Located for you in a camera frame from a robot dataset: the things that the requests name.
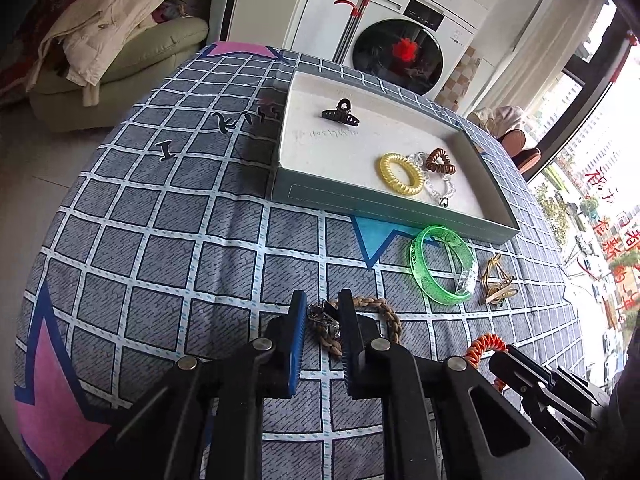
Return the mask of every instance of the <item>beige coat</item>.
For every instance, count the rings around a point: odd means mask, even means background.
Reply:
[[[38,79],[51,41],[63,42],[69,81],[84,87],[83,104],[97,104],[100,78],[124,44],[155,25],[151,12],[165,0],[76,0],[65,9],[38,48],[27,90]]]

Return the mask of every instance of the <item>green bracelet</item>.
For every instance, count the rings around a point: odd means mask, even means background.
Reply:
[[[442,288],[429,272],[427,263],[424,261],[424,252],[422,252],[422,244],[427,236],[447,244],[456,253],[462,264],[462,273],[455,293]],[[454,305],[468,301],[471,298],[478,279],[478,261],[462,238],[451,229],[439,225],[432,225],[424,229],[411,243],[409,261],[415,281],[432,300],[445,305]]]

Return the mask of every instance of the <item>tiled floor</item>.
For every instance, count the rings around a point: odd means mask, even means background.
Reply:
[[[52,134],[27,103],[0,110],[0,416],[14,438],[12,367],[24,285],[58,205],[107,133]]]

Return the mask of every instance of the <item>washing machine door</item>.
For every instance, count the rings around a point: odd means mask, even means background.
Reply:
[[[433,35],[409,20],[370,25],[353,44],[353,67],[419,95],[442,74],[442,51]]]

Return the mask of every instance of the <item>checkered tablecloth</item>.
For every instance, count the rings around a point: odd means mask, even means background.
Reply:
[[[403,344],[419,356],[460,354],[476,336],[494,332],[539,362],[584,374],[558,248],[500,145],[452,112],[373,76],[273,53],[186,62],[113,129],[54,216],[15,342],[20,430],[34,467],[52,480],[102,434],[115,408],[135,402],[177,358],[229,355],[286,312],[295,288],[312,302],[342,288],[387,298],[402,319]],[[280,117],[298,65],[399,95],[468,131],[522,229],[503,246],[468,243],[481,269],[502,254],[517,296],[487,308],[479,304],[478,283],[467,303],[437,304],[411,276],[406,234],[389,234],[372,262],[356,219],[268,199]],[[268,111],[263,122],[244,114],[258,107]],[[220,129],[214,112],[228,128]],[[166,159],[156,146],[164,140],[171,140]],[[425,252],[432,273],[453,286],[449,251],[426,245]],[[490,377],[486,360],[481,370]],[[507,396],[519,406],[513,392]],[[351,400],[340,363],[321,352],[308,330],[297,396],[265,402],[263,476],[379,476],[381,431],[379,401]]]

